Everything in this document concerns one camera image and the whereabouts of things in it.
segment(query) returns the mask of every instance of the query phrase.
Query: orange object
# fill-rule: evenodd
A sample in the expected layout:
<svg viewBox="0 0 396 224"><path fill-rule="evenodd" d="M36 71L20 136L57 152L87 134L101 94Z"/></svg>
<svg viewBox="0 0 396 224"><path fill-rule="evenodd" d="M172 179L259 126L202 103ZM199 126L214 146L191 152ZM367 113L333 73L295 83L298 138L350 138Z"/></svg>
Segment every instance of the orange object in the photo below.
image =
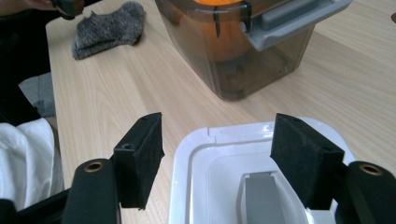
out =
<svg viewBox="0 0 396 224"><path fill-rule="evenodd" d="M224 6L232 3L241 2L241 0L194 0L194 2L208 6Z"/></svg>

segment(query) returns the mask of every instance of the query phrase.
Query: person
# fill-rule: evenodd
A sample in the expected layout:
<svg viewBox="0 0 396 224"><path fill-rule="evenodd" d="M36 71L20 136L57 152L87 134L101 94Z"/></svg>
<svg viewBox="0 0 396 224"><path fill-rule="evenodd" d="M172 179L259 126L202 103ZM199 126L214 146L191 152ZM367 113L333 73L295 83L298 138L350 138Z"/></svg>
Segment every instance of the person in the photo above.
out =
<svg viewBox="0 0 396 224"><path fill-rule="evenodd" d="M99 0L68 1L77 16ZM17 126L41 118L18 85L50 72L46 24L61 13L49 0L0 0L0 122Z"/></svg>

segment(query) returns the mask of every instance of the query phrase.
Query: gray fabric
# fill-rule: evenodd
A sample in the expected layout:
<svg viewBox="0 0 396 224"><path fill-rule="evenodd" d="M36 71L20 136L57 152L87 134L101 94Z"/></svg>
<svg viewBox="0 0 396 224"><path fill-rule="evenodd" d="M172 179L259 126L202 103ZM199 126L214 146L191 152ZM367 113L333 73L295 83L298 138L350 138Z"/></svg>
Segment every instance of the gray fabric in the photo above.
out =
<svg viewBox="0 0 396 224"><path fill-rule="evenodd" d="M19 86L41 117L55 116L51 73L25 79Z"/></svg>
<svg viewBox="0 0 396 224"><path fill-rule="evenodd" d="M144 13L136 2L126 2L108 15L92 12L78 24L73 58L80 60L118 45L133 45L143 33Z"/></svg>

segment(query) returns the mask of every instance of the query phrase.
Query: gray handle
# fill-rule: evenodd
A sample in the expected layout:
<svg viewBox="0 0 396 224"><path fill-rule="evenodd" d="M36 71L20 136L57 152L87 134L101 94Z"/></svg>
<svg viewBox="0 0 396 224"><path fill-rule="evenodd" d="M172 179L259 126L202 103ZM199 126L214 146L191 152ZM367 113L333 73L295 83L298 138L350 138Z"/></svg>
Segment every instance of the gray handle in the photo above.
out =
<svg viewBox="0 0 396 224"><path fill-rule="evenodd" d="M292 0L254 19L246 33L251 45L258 51L267 49L305 28L344 10L352 0Z"/></svg>

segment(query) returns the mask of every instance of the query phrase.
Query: white tray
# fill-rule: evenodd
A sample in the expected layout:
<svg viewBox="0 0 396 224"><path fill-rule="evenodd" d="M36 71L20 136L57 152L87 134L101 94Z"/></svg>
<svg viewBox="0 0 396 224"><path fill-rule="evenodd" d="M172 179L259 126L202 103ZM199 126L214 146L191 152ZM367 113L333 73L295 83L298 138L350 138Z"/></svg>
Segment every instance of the white tray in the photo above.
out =
<svg viewBox="0 0 396 224"><path fill-rule="evenodd" d="M315 119L301 119L346 152L345 164L355 160L333 128ZM271 172L275 177L287 223L334 223L332 211L305 211L270 158L274 127L272 121L202 128L187 135L175 155L168 223L246 223L238 198L241 177L256 172Z"/></svg>

